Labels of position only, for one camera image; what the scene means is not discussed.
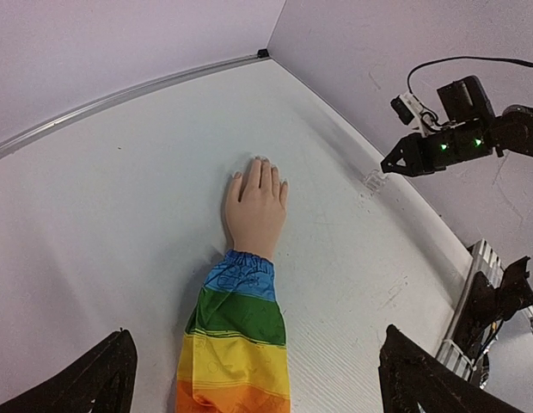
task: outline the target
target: cable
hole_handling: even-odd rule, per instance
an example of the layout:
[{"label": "cable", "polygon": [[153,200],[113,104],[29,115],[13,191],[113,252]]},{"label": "cable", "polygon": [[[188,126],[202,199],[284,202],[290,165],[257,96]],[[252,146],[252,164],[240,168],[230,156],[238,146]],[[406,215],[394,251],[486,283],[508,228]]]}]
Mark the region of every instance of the cable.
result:
[{"label": "cable", "polygon": [[494,341],[494,339],[496,338],[496,336],[498,335],[499,331],[501,330],[501,328],[503,327],[504,325],[504,321],[502,320],[501,323],[499,323],[499,326],[498,328],[496,329],[496,331],[494,331],[494,333],[492,335],[490,335],[487,340],[485,341],[485,343],[481,346],[481,349],[479,350],[479,353],[478,355],[476,356],[476,359],[475,359],[475,366],[476,364],[479,362],[479,360],[481,359],[482,355],[484,354],[484,352],[486,351],[486,349],[488,348],[488,346],[490,344],[492,344],[492,342]]},{"label": "cable", "polygon": [[[519,65],[519,66],[523,66],[523,67],[529,67],[531,69],[533,69],[533,62],[529,62],[528,60],[522,60],[522,59],[509,59],[509,58],[484,58],[482,56],[453,56],[451,58],[444,58],[444,59],[437,59],[437,60],[432,60],[430,62],[425,62],[425,63],[422,63],[421,65],[419,66],[415,66],[407,75],[407,80],[406,80],[406,83],[407,83],[407,89],[408,91],[413,95],[413,91],[412,91],[412,84],[411,84],[411,78],[412,78],[412,75],[418,71],[419,69],[423,69],[424,67],[427,67],[427,66],[432,66],[432,65],[438,65],[439,63],[444,63],[444,62],[450,62],[452,60],[463,60],[463,59],[467,59],[467,60],[482,60],[482,61],[487,61],[487,62],[500,62],[500,63],[511,63],[513,65]],[[438,127],[442,127],[442,125],[440,125],[438,123],[438,114],[432,110],[432,109],[429,109],[427,106],[425,106],[423,103],[421,103],[421,106],[423,107],[423,109],[428,113],[428,114],[431,114],[433,117],[432,117],[432,120],[433,120],[433,123],[434,125],[438,126]]]}]

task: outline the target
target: yellow stripe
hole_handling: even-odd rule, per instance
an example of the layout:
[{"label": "yellow stripe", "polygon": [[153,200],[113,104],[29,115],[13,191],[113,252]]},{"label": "yellow stripe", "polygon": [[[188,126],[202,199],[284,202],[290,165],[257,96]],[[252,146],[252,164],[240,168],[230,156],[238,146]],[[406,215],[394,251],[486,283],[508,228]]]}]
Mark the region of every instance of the yellow stripe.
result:
[{"label": "yellow stripe", "polygon": [[241,337],[185,334],[177,379],[202,388],[252,385],[285,398],[290,396],[285,348]]}]

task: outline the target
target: rainbow sleeve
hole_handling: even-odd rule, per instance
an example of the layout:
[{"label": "rainbow sleeve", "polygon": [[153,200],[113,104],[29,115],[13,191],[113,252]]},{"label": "rainbow sleeve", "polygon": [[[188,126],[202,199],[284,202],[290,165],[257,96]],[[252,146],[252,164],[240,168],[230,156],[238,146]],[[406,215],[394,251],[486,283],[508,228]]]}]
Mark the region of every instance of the rainbow sleeve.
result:
[{"label": "rainbow sleeve", "polygon": [[285,326],[274,266],[229,251],[207,276],[177,371],[177,413],[289,413]]}]

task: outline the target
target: orange stripe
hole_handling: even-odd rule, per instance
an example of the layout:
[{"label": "orange stripe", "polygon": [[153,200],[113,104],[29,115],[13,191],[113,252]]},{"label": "orange stripe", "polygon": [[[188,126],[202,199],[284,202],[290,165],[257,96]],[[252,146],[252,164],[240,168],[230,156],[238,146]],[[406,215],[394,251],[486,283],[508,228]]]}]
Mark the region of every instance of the orange stripe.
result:
[{"label": "orange stripe", "polygon": [[290,410],[289,399],[265,393],[251,385],[192,388],[191,383],[177,380],[176,413],[289,413]]}]

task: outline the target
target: green stripe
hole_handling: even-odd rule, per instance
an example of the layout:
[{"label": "green stripe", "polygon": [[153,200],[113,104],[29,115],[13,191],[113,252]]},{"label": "green stripe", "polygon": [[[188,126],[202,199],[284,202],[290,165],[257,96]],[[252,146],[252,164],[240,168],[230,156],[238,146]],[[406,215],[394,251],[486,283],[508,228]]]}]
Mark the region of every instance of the green stripe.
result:
[{"label": "green stripe", "polygon": [[285,346],[284,319],[277,303],[205,287],[188,320],[186,333],[193,332],[217,337],[242,335],[252,342]]}]

